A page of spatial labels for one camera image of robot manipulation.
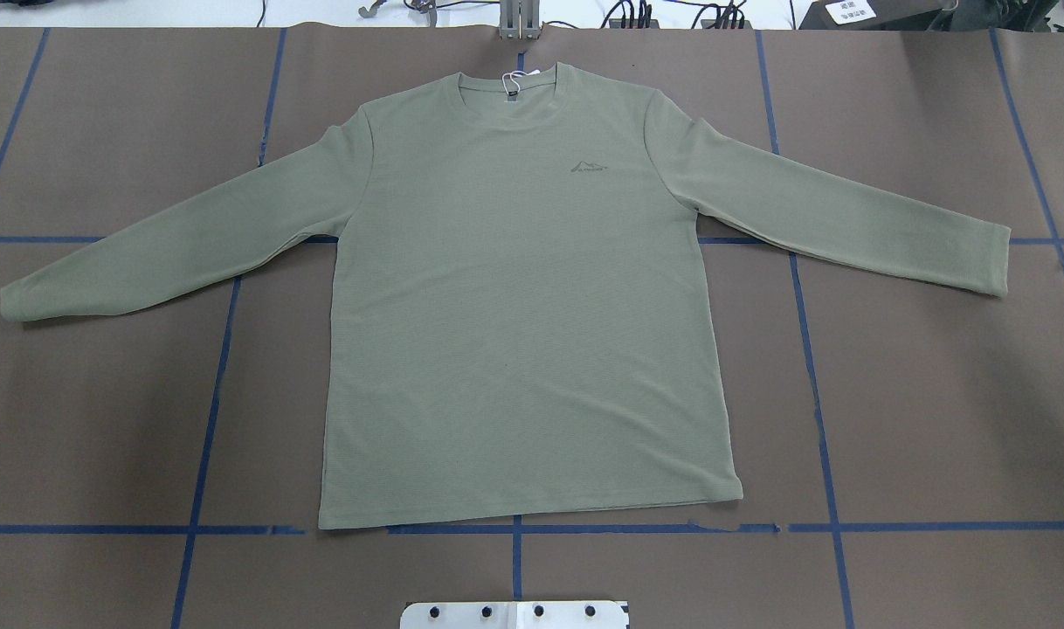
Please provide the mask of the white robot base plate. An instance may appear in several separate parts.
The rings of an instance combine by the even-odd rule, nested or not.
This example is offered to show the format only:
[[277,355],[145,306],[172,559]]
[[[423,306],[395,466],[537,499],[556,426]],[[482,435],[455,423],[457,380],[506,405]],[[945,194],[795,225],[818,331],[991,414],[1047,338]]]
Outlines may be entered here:
[[533,600],[408,605],[400,628],[629,628],[626,602]]

